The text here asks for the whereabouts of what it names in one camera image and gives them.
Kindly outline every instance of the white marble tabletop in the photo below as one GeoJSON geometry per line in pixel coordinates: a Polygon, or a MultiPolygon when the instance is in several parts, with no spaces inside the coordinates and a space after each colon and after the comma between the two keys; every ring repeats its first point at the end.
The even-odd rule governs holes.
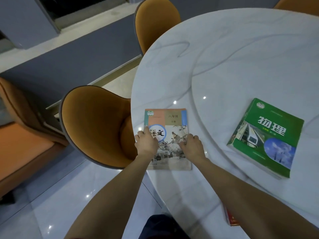
{"type": "MultiPolygon", "coordinates": [[[[200,137],[207,156],[220,167],[258,187],[229,160],[205,128],[194,103],[192,82],[194,74],[203,72],[212,62],[217,66],[218,62],[227,58],[227,54],[230,55],[224,53],[224,48],[209,49],[214,43],[218,43],[217,47],[222,44],[233,47],[235,52],[245,45],[245,40],[241,41],[241,46],[238,43],[239,37],[246,32],[245,25],[256,27],[256,30],[265,27],[265,30],[258,30],[255,36],[267,36],[272,24],[294,15],[259,8],[224,10],[191,18],[163,34],[147,51],[135,76],[131,97],[134,133],[143,127],[145,109],[186,108],[189,132],[200,137]],[[235,37],[232,35],[234,31],[239,32],[235,37]]],[[[297,26],[310,19],[307,15],[297,15],[300,15],[300,18],[294,19],[297,26]]],[[[207,94],[218,93],[222,96],[223,89],[227,88],[220,87],[207,94]]],[[[191,171],[149,170],[148,174],[170,213],[191,238],[248,238],[241,227],[227,224],[218,196],[194,165],[191,171]]],[[[289,206],[319,226],[318,217],[289,206]]]]}

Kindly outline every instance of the baseboard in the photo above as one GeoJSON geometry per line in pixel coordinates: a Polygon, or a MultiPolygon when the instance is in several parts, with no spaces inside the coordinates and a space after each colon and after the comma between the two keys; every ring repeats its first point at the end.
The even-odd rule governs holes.
{"type": "MultiPolygon", "coordinates": [[[[125,64],[122,64],[121,66],[115,68],[114,70],[106,73],[105,75],[99,77],[98,79],[92,81],[88,85],[94,85],[98,87],[102,87],[106,85],[107,83],[111,82],[112,80],[115,80],[117,77],[121,76],[122,74],[128,72],[129,70],[133,69],[134,67],[138,66],[142,60],[142,56],[136,56],[135,58],[129,60],[125,64]]],[[[59,106],[60,106],[61,100],[55,102],[54,104],[47,107],[47,110],[50,111],[52,115],[56,115],[59,113],[59,106]]]]}

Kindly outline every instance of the publisher logo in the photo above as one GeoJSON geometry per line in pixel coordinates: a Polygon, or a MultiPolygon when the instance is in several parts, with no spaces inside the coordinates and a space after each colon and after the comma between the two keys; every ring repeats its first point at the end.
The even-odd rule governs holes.
{"type": "Polygon", "coordinates": [[[154,112],[153,112],[153,111],[148,111],[148,112],[147,112],[147,115],[151,117],[151,116],[154,115],[154,112]]]}
{"type": "Polygon", "coordinates": [[[257,103],[257,107],[260,108],[260,109],[262,109],[262,108],[265,108],[265,105],[262,104],[261,102],[258,102],[258,103],[257,103]]]}

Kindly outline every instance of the chair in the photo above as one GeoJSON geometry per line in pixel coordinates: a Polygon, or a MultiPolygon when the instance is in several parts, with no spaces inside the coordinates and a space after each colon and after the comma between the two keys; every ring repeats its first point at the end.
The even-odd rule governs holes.
{"type": "Polygon", "coordinates": [[[64,149],[62,131],[47,123],[25,93],[0,78],[0,197],[32,176],[64,149]]]}
{"type": "Polygon", "coordinates": [[[319,16],[319,0],[280,0],[274,8],[319,16]]]}
{"type": "Polygon", "coordinates": [[[98,165],[123,169],[137,156],[130,99],[80,86],[63,98],[60,120],[70,144],[98,165]]]}
{"type": "Polygon", "coordinates": [[[143,55],[167,30],[181,22],[169,0],[144,0],[135,11],[135,33],[143,55]]]}

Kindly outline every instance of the book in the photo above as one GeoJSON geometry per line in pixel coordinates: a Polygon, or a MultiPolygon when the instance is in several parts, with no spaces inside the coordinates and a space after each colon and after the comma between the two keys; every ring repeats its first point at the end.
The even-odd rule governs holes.
{"type": "Polygon", "coordinates": [[[145,109],[146,126],[159,142],[157,154],[147,169],[191,170],[191,162],[178,145],[187,140],[186,109],[145,109]]]}
{"type": "Polygon", "coordinates": [[[226,220],[230,226],[239,226],[239,222],[233,217],[229,210],[224,206],[226,220]]]}
{"type": "Polygon", "coordinates": [[[304,120],[254,98],[228,146],[279,178],[289,178],[304,120]]]}

